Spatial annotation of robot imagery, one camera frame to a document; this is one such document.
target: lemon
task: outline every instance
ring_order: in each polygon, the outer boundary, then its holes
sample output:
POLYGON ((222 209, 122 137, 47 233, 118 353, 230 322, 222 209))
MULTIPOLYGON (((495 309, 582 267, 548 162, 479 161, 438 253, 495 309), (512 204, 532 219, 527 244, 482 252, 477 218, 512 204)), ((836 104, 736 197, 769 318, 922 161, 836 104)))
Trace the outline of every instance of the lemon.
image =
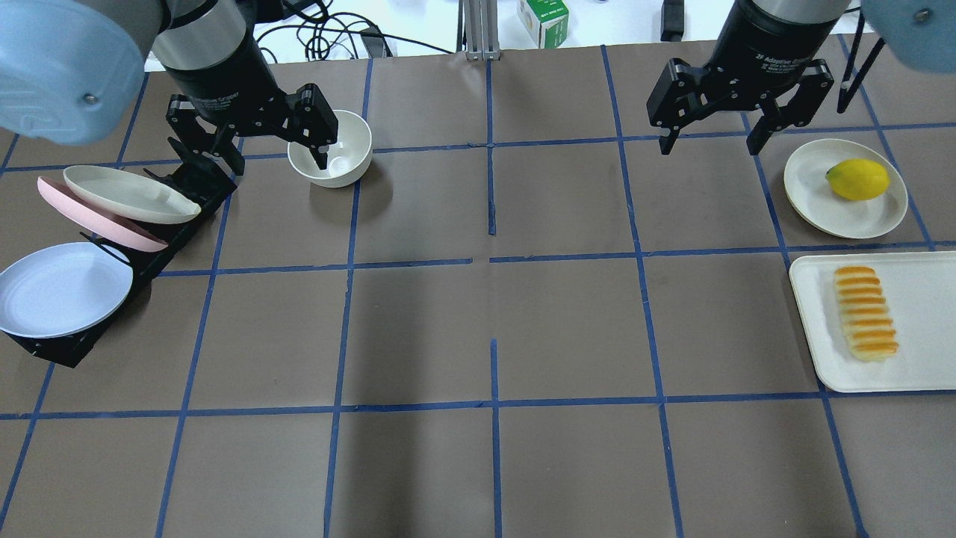
POLYGON ((876 161, 849 159, 827 170, 827 181, 847 200, 872 200, 889 188, 890 174, 876 161))

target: plate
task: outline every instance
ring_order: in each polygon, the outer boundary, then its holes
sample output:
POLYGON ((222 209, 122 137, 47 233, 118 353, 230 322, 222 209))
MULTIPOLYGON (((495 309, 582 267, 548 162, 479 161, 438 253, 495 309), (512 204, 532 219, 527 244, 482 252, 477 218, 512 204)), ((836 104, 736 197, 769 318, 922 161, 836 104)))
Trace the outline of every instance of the plate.
POLYGON ((123 170, 78 165, 63 170, 63 179, 90 204, 142 222, 182 224, 202 210, 167 185, 123 170))
POLYGON ((814 368, 838 392, 956 389, 956 252, 806 256, 790 268, 814 368), (834 271, 877 272, 900 350, 884 361, 854 357, 839 320, 834 271))
POLYGON ((867 239, 888 234, 906 216, 909 195, 900 173, 882 155, 855 142, 814 140, 799 147, 783 172, 791 205, 807 222, 827 234, 867 239), (827 182, 827 170, 847 159, 870 159, 886 167, 890 186, 872 200, 847 200, 827 182))
POLYGON ((329 189, 357 182, 372 163, 372 130, 355 112, 336 110, 338 141, 329 146, 329 166, 321 169, 309 149, 289 142, 289 162, 295 171, 316 185, 329 189))
POLYGON ((115 312, 132 285, 133 269, 93 243, 34 252, 0 273, 0 330, 26 338, 79 332, 115 312))
POLYGON ((87 230, 118 244, 143 252, 159 252, 168 246, 128 218, 112 214, 79 198, 67 186, 48 177, 36 178, 40 196, 63 216, 87 230))

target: pink plate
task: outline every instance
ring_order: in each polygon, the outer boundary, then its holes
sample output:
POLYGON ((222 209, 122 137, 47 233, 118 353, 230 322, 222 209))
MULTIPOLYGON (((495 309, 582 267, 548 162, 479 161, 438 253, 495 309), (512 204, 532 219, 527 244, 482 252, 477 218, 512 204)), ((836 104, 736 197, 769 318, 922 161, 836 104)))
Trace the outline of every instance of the pink plate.
POLYGON ((66 185, 48 177, 36 178, 40 196, 63 216, 96 234, 118 244, 143 252, 158 252, 166 246, 165 241, 150 234, 132 220, 112 214, 79 199, 66 185))

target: screw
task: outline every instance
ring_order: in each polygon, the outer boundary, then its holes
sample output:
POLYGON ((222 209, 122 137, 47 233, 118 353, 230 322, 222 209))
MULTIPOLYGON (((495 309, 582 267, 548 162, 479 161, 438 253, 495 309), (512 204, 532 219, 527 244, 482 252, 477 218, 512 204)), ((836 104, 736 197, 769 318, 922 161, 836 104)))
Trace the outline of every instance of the screw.
POLYGON ((923 8, 913 13, 913 20, 916 22, 926 22, 931 16, 933 16, 933 10, 930 8, 923 8))

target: box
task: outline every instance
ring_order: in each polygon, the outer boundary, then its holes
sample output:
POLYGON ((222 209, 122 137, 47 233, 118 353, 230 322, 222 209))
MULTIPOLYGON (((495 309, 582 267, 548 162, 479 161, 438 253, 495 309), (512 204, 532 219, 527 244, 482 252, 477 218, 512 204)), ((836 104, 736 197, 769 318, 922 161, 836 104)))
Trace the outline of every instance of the box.
POLYGON ((570 16, 562 0, 518 0, 518 18, 539 49, 556 49, 564 42, 570 16))

